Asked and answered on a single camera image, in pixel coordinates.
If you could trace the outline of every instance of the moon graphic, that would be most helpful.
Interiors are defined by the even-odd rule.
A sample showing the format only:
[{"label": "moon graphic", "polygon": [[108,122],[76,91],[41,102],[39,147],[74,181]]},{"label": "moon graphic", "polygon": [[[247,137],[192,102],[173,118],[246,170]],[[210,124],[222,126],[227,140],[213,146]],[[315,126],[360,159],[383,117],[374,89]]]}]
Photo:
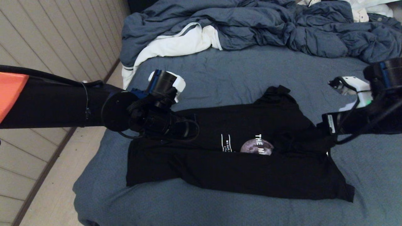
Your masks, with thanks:
[{"label": "moon graphic", "polygon": [[[266,140],[262,140],[262,142],[263,142],[262,146],[257,145],[257,141],[255,139],[251,139],[243,144],[242,148],[240,149],[240,152],[271,155],[274,146]],[[264,148],[264,152],[259,153],[258,148]]]}]

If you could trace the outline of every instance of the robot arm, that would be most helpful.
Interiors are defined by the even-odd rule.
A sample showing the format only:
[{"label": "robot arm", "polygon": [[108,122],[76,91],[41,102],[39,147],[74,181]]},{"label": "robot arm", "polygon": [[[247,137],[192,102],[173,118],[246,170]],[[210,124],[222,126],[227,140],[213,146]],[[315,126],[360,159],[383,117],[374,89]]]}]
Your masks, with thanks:
[{"label": "robot arm", "polygon": [[378,62],[365,68],[364,77],[337,77],[328,84],[342,95],[357,95],[357,100],[339,112],[322,115],[317,126],[330,135],[352,134],[338,144],[361,134],[402,133],[402,58]]},{"label": "robot arm", "polygon": [[170,110],[184,80],[156,70],[145,91],[102,81],[81,83],[36,70],[0,66],[0,129],[105,126],[154,139],[192,140],[197,123]]}]

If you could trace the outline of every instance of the crumpled blanket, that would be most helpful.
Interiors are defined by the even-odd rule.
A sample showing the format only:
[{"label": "crumpled blanket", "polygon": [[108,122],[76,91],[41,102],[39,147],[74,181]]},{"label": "crumpled blanket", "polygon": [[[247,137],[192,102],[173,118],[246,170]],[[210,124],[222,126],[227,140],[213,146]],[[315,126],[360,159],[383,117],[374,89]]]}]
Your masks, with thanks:
[{"label": "crumpled blanket", "polygon": [[351,6],[345,1],[307,7],[294,0],[160,0],[126,18],[121,62],[132,67],[140,51],[157,36],[176,34],[191,22],[217,29],[223,50],[276,45],[369,63],[401,56],[400,23],[393,18],[354,23]]}]

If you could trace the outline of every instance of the orange robot part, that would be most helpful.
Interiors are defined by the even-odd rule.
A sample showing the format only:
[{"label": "orange robot part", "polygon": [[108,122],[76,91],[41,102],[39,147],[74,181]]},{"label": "orange robot part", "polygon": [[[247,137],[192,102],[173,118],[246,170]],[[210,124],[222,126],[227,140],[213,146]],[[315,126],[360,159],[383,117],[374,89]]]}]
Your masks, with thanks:
[{"label": "orange robot part", "polygon": [[0,123],[17,101],[28,78],[25,74],[0,72]]}]

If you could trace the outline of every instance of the bed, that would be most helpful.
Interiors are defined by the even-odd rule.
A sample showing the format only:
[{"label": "bed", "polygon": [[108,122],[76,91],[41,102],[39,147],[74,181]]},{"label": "bed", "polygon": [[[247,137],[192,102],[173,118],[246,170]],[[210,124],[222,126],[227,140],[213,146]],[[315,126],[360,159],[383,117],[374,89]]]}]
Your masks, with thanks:
[{"label": "bed", "polygon": [[[252,1],[221,2],[249,4]],[[273,2],[281,7],[292,4],[290,1]],[[378,15],[373,14],[371,18],[378,20]],[[394,21],[381,18],[385,27],[396,25],[387,29],[400,33]],[[155,35],[173,35],[184,25]],[[144,48],[151,40],[138,45]],[[388,53],[377,56],[388,54],[385,59],[392,54],[400,56],[400,45],[396,41],[395,45],[388,46],[390,49],[385,48]],[[172,107],[179,111],[252,103],[269,86],[283,85],[291,90],[301,111],[315,124],[321,122],[321,114],[337,111],[354,100],[353,96],[340,96],[327,82],[337,76],[364,79],[362,70],[371,58],[353,53],[324,58],[311,51],[289,48],[287,43],[283,46],[250,45],[230,51],[207,48],[183,56],[152,57],[135,68],[128,90],[144,90],[150,72],[155,69],[174,72],[187,84],[179,103]],[[128,67],[134,64],[133,61],[132,65],[122,62]],[[74,184],[74,205],[83,225],[402,225],[400,135],[363,135],[332,149],[337,167],[347,183],[355,187],[353,203],[340,199],[280,199],[208,190],[181,179],[126,187],[130,141],[107,130],[99,151]]]}]

